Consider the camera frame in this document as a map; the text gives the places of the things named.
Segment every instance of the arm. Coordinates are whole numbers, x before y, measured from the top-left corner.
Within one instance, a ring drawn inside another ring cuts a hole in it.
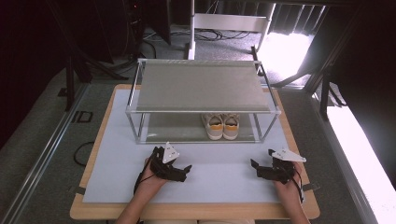
[[[135,224],[140,217],[143,209],[154,197],[160,188],[166,183],[166,180],[160,179],[148,168],[144,171],[142,182],[137,187],[132,200],[126,205],[116,223]]]
[[[294,167],[298,173],[301,173],[301,167],[297,162],[294,162]],[[300,183],[300,177],[295,174],[293,177],[297,183]],[[310,223],[305,215],[304,209],[301,206],[300,195],[298,189],[292,181],[285,185],[279,181],[274,181],[277,196],[283,204],[286,212],[290,216],[290,221],[293,224],[307,224]]]

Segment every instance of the wooden table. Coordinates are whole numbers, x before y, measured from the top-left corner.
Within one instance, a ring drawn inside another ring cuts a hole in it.
[[[98,149],[105,132],[108,117],[110,116],[116,90],[129,90],[131,85],[118,85],[111,96],[102,125],[93,145],[91,156],[88,160],[84,174],[79,186],[87,188],[88,181],[91,177],[93,166],[98,154]],[[286,136],[289,149],[298,153],[297,145],[294,141],[286,113],[283,109],[277,92],[275,91],[276,100],[282,114],[279,120]],[[302,167],[301,177],[303,184],[308,184],[309,179],[304,168]],[[319,216],[318,203],[313,190],[306,191],[303,208],[308,218]],[[70,209],[70,217],[73,219],[116,219],[122,212],[126,203],[84,203],[83,195],[76,194]],[[142,219],[284,219],[288,215],[280,203],[150,203],[141,215]]]

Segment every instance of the gray carpet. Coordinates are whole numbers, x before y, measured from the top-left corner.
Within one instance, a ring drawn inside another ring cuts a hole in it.
[[[249,35],[241,40],[197,41],[196,59],[252,60],[250,47],[257,40],[257,35]],[[151,42],[157,50],[157,58],[186,58],[189,38],[173,36],[172,41],[172,46],[162,41]],[[142,51],[148,58],[154,55],[149,45],[144,44]],[[129,77],[133,70],[123,75]],[[82,166],[73,161],[73,154],[81,144],[94,141],[111,92],[118,83],[120,82],[103,74],[95,73],[94,81],[78,105],[78,111],[93,113],[92,121],[69,124],[18,223],[105,223],[75,221],[70,218],[69,210],[74,195],[68,190],[78,185],[84,171]],[[63,86],[64,74],[59,74],[51,81],[32,112],[0,151],[0,218],[7,211],[24,177],[64,115],[65,99],[56,96]],[[297,146],[308,160],[305,168],[309,178],[311,182],[320,185],[320,189],[316,190],[316,197],[321,214],[319,218],[312,220],[312,223],[362,223],[322,130],[311,96],[303,91],[288,90],[279,91],[279,94]],[[83,147],[78,154],[78,160],[85,162],[91,149],[92,145]],[[290,222],[257,220],[256,223]]]

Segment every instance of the glass shelf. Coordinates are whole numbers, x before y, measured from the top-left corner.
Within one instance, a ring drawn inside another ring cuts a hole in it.
[[[238,137],[216,142],[262,142],[280,110],[273,94],[263,90],[257,65],[140,59],[125,111],[136,141],[213,143],[201,114],[236,113],[241,116]]]

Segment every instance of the pair of shoes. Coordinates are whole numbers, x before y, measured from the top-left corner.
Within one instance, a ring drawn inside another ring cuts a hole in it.
[[[219,140],[224,137],[227,140],[234,140],[239,132],[238,114],[203,114],[202,122],[205,125],[207,136],[211,140]]]

